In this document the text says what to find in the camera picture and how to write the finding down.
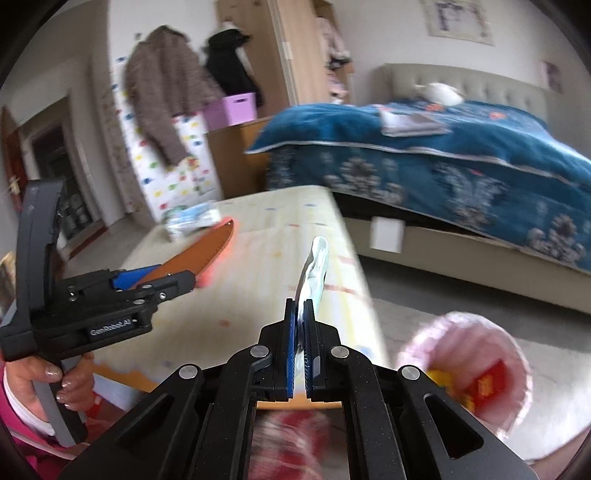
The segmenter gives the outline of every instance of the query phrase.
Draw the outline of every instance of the tufted headboard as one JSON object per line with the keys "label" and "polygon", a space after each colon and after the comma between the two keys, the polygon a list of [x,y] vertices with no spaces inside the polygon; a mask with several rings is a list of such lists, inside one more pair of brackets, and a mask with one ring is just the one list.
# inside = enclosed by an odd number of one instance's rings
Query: tufted headboard
{"label": "tufted headboard", "polygon": [[544,89],[501,75],[417,63],[387,63],[382,71],[389,101],[416,98],[415,85],[440,82],[459,89],[467,100],[514,106],[544,121],[548,118]]}

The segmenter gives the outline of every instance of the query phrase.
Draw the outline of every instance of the black jacket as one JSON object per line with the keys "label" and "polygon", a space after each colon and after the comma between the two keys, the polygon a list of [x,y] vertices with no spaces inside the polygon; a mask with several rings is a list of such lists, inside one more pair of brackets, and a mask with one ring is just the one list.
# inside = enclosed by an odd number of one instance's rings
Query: black jacket
{"label": "black jacket", "polygon": [[236,54],[236,49],[249,40],[248,35],[234,28],[216,33],[207,42],[209,58],[205,66],[226,95],[252,92],[256,95],[256,106],[259,107],[264,103],[261,89],[249,77]]}

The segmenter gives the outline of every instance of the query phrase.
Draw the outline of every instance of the brown jacket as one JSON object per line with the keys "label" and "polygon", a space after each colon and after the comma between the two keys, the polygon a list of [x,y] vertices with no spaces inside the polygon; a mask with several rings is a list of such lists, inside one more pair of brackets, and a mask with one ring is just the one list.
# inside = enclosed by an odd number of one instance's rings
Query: brown jacket
{"label": "brown jacket", "polygon": [[165,25],[136,45],[125,68],[125,89],[142,133],[172,165],[188,153],[171,118],[200,112],[224,96],[187,37]]}

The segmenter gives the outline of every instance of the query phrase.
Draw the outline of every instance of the gray handle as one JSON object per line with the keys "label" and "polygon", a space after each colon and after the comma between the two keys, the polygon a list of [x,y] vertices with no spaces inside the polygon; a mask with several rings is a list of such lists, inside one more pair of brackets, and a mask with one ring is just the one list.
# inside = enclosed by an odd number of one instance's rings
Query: gray handle
{"label": "gray handle", "polygon": [[[61,368],[65,375],[78,364],[80,359],[80,356],[67,358],[59,362],[57,366]],[[51,384],[33,382],[33,387],[47,415],[47,419],[56,433],[57,442],[65,448],[84,442],[88,436],[85,425],[86,415],[68,410],[56,400],[56,395],[61,390],[61,381]]]}

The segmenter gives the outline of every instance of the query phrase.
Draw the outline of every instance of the blue bedspread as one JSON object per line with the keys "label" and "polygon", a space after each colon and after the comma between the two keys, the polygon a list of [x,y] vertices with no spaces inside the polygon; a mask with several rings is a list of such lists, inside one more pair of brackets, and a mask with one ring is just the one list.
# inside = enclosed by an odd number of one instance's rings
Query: blue bedspread
{"label": "blue bedspread", "polygon": [[428,112],[451,133],[387,137],[376,106],[305,105],[278,114],[249,152],[271,151],[270,188],[325,185],[591,270],[591,162],[541,120],[481,102],[386,107]]}

